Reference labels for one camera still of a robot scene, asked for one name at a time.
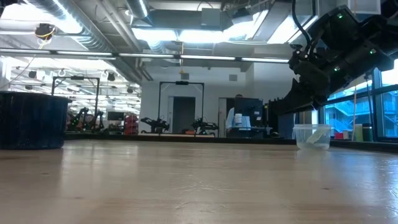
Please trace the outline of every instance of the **ceiling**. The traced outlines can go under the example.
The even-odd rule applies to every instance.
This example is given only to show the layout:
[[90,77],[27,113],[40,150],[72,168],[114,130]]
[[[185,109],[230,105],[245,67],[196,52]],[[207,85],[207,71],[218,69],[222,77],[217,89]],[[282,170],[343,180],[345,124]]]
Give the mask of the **ceiling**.
[[[170,54],[289,58],[291,48],[288,44],[283,43],[288,41],[297,32],[297,28],[288,20],[291,14],[290,3],[286,3],[285,1],[214,0],[212,2],[199,2],[156,0],[149,1],[150,14],[147,18],[134,19],[133,22],[131,22],[131,13],[128,13],[125,0],[110,1],[112,6],[117,10],[121,20],[115,15],[109,17],[104,8],[99,7],[99,2],[103,1],[57,0],[60,4],[70,4],[70,7],[66,7],[65,10],[71,10],[70,17],[72,19],[66,15],[64,21],[57,21],[55,15],[51,15],[55,11],[43,11],[30,4],[8,6],[0,19],[0,47],[15,49],[38,49],[40,47],[49,50],[91,50],[81,41],[83,34],[65,33],[67,31],[73,32],[77,21],[78,25],[84,23],[84,28],[86,29],[84,35],[94,33],[107,46],[106,49],[110,49],[112,52],[153,52],[154,49],[151,46],[153,43],[151,42],[158,41],[163,51],[170,52]],[[252,18],[252,21],[246,22],[244,26],[242,26],[242,23],[240,23],[239,27],[233,26],[231,16],[233,16],[237,8],[242,7],[248,8],[250,12],[249,17]],[[312,9],[312,0],[298,1],[298,14],[305,17],[302,19],[303,24],[308,23],[311,16],[313,16],[313,12],[310,12],[309,9]],[[223,37],[228,34],[228,39],[213,41],[212,38],[209,38],[210,36],[201,33],[195,37],[196,41],[185,40],[181,44],[175,40],[163,40],[164,36],[162,35],[151,35],[149,40],[136,35],[138,34],[136,33],[137,31],[133,32],[136,29],[155,29],[156,27],[147,26],[149,18],[152,18],[154,26],[162,24],[161,28],[163,30],[171,30],[179,40],[182,38],[185,29],[178,29],[178,27],[190,26],[190,24],[200,22],[202,11],[205,13],[205,11],[209,10],[213,14],[221,13],[220,27],[216,33],[222,34]],[[40,23],[55,24],[59,28],[51,40],[46,43],[34,35],[34,31]],[[129,35],[130,38],[127,40],[125,36],[129,32],[126,30],[123,31],[122,24],[124,27],[128,27],[129,32],[132,33],[132,37]],[[276,37],[276,39],[286,39],[286,36],[288,38],[280,44],[267,43],[267,40],[278,29],[281,37]],[[184,67],[209,69],[235,68],[236,70],[234,71],[237,72],[231,73],[245,72],[251,65],[249,62],[162,59],[136,60],[131,58],[114,63],[114,61],[101,59],[82,60],[81,58],[73,57],[39,58],[39,56],[34,59],[32,57],[6,57],[3,60],[8,62],[10,65],[8,69],[12,71],[12,90],[48,94],[51,91],[52,77],[54,76],[70,77],[77,75],[85,78],[100,78],[100,109],[119,108],[134,113],[140,110],[139,103],[137,103],[141,98],[139,84],[141,81],[151,81],[151,73],[153,73],[153,78],[158,80],[162,77],[159,75],[162,69],[170,67],[170,69],[177,71],[177,67],[181,66],[181,62]],[[37,72],[38,75],[36,78],[29,78],[29,72]],[[107,80],[109,73],[115,74],[115,81],[109,82]],[[55,93],[64,96],[71,95],[75,100],[73,106],[76,109],[74,110],[77,110],[77,106],[92,108],[95,87],[91,81],[89,79],[82,81],[64,80],[63,83],[57,83],[58,87],[55,89]],[[132,94],[127,93],[127,87],[129,86],[134,89]]]

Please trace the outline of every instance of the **red object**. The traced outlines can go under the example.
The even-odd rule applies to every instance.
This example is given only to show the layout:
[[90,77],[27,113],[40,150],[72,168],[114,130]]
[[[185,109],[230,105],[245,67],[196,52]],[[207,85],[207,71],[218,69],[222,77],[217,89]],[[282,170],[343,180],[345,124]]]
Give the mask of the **red object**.
[[129,115],[124,118],[124,134],[138,134],[138,118],[136,115]]
[[344,139],[343,133],[335,133],[335,139]]

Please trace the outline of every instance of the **wooden table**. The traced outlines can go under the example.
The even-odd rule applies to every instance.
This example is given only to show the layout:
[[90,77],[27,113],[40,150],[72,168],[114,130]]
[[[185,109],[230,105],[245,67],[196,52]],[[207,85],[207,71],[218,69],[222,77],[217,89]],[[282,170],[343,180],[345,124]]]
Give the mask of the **wooden table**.
[[0,151],[1,223],[397,223],[398,157],[68,141]]

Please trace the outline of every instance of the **clear plastic tub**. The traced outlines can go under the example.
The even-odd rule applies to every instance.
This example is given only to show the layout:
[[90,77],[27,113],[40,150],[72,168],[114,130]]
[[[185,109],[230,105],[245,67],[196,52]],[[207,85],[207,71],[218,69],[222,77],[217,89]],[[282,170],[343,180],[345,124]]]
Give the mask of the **clear plastic tub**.
[[330,125],[296,124],[293,130],[299,149],[327,150],[330,147]]

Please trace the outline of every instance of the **window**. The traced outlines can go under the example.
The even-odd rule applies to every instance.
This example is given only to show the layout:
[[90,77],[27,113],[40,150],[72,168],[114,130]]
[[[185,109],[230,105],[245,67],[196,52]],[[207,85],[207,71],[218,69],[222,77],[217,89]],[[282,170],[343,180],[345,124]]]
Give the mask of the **window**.
[[[369,80],[368,84],[366,84],[366,82],[363,82],[359,85],[356,85],[356,93],[366,92],[368,90],[368,85],[369,85],[369,89],[371,89],[372,88],[372,80]],[[355,93],[355,86],[330,95],[328,101],[335,100],[335,99],[345,97],[345,96],[353,96],[354,93]]]
[[382,94],[384,136],[398,138],[398,91]]
[[[370,109],[368,97],[356,100],[355,123],[370,123]],[[333,103],[325,106],[325,124],[333,128],[332,136],[335,133],[342,133],[345,130],[352,130],[354,124],[354,100]]]
[[398,59],[394,62],[394,69],[381,72],[382,87],[398,84]]

